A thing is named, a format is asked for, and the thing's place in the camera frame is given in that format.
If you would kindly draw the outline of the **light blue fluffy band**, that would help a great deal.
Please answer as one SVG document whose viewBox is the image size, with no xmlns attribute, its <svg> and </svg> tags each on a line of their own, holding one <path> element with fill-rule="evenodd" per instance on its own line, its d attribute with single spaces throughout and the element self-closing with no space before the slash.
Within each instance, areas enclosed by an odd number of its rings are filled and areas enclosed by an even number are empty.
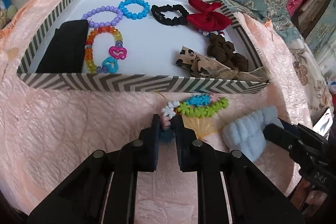
<svg viewBox="0 0 336 224">
<path fill-rule="evenodd" d="M 230 151 L 239 150 L 250 161 L 256 161 L 266 147 L 263 130 L 272 123 L 283 127 L 276 107 L 263 107 L 227 124 L 222 130 L 222 138 Z"/>
</svg>

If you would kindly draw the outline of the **red velvet bow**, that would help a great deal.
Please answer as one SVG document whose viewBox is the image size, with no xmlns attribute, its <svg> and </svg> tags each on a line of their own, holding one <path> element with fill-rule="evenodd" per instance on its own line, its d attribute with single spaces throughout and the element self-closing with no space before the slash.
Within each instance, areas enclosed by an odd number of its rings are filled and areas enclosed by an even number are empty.
<svg viewBox="0 0 336 224">
<path fill-rule="evenodd" d="M 197 13 L 189 14 L 187 21 L 197 30 L 207 32 L 225 30 L 232 24 L 232 20 L 224 14 L 217 12 L 221 2 L 206 3 L 202 0 L 188 0 L 189 5 L 197 10 Z"/>
</svg>

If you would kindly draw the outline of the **black scrunchie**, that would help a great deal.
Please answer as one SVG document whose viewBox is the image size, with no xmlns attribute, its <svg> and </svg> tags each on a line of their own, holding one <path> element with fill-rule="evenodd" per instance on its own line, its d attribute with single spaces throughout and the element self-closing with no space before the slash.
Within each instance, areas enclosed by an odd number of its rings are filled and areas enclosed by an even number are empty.
<svg viewBox="0 0 336 224">
<path fill-rule="evenodd" d="M 182 5 L 152 5 L 151 14 L 160 24 L 165 26 L 185 26 L 189 12 Z"/>
</svg>

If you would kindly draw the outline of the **cream embroidered pillow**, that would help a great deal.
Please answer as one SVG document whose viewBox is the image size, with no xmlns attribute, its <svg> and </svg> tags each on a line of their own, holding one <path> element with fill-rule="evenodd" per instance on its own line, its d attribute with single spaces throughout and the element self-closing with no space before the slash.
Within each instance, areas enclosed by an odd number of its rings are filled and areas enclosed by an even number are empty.
<svg viewBox="0 0 336 224">
<path fill-rule="evenodd" d="M 287 46 L 293 55 L 294 70 L 305 91 L 311 120 L 315 123 L 328 108 L 333 111 L 332 95 L 304 39 L 294 39 Z"/>
</svg>

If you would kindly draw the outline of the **pink quilted bedspread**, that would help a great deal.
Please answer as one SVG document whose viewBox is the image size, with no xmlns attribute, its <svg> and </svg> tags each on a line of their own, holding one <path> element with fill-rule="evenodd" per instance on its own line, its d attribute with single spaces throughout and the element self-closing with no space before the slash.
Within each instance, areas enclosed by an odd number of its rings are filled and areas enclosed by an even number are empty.
<svg viewBox="0 0 336 224">
<path fill-rule="evenodd" d="M 30 0 L 14 23 L 1 30 L 1 191 L 9 203 L 30 214 L 93 151 L 110 152 L 134 140 L 167 101 L 187 93 L 81 92 L 34 89 L 16 75 L 24 50 L 60 0 Z M 228 94 L 229 107 L 206 126 L 205 138 L 228 151 L 221 129 L 259 108 L 274 105 L 281 119 L 312 128 L 305 90 L 293 55 L 270 21 L 234 13 L 270 72 L 271 84 L 256 94 Z M 299 179 L 298 165 L 268 143 L 258 168 L 286 196 Z M 135 223 L 197 223 L 197 175 L 182 173 L 175 142 L 160 144 L 158 169 L 138 175 Z"/>
</svg>

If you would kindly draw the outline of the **leopard print bow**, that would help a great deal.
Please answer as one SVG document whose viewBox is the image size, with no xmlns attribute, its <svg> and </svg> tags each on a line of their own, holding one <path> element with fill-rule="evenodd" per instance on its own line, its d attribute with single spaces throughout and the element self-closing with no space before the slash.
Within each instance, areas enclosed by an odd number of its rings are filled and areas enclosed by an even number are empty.
<svg viewBox="0 0 336 224">
<path fill-rule="evenodd" d="M 237 68 L 232 69 L 215 59 L 201 55 L 186 47 L 182 47 L 175 64 L 188 70 L 193 77 L 254 82 L 267 82 L 269 80 L 269 71 L 265 67 L 260 67 L 251 72 L 241 72 Z"/>
</svg>

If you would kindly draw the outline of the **black cloth item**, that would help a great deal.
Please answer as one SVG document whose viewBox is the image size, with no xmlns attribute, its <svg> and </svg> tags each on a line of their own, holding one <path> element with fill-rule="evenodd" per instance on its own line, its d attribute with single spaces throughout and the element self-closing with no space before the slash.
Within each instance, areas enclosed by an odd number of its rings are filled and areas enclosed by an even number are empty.
<svg viewBox="0 0 336 224">
<path fill-rule="evenodd" d="M 88 29 L 85 19 L 64 22 L 55 30 L 36 73 L 81 73 Z"/>
</svg>

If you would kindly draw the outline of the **striped black white box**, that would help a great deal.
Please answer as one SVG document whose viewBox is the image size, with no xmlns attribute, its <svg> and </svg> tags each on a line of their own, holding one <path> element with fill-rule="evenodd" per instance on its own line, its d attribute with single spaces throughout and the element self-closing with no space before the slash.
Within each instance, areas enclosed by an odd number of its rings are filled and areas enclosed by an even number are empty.
<svg viewBox="0 0 336 224">
<path fill-rule="evenodd" d="M 124 0 L 62 0 L 46 17 L 31 39 L 17 69 L 28 86 L 40 89 L 73 89 L 102 92 L 187 92 L 256 93 L 269 84 L 263 80 L 205 79 L 193 77 L 176 65 L 183 47 L 201 55 L 207 51 L 207 38 L 191 27 L 168 27 L 151 15 L 142 20 L 123 19 L 120 30 L 127 57 L 119 61 L 116 73 L 37 73 L 37 67 L 55 33 L 64 23 L 81 18 L 96 6 L 118 5 Z M 188 0 L 143 0 L 150 5 L 180 4 L 190 9 Z M 217 0 L 202 0 L 214 3 Z"/>
</svg>

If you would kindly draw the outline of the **green blue plush toy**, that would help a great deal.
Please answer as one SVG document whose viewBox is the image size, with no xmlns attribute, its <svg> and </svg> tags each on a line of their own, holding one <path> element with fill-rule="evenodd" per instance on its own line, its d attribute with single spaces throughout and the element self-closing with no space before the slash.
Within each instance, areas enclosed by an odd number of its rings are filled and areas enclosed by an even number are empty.
<svg viewBox="0 0 336 224">
<path fill-rule="evenodd" d="M 18 9 L 12 4 L 11 0 L 1 0 L 1 9 L 6 13 L 6 21 L 9 22 L 13 20 Z"/>
</svg>

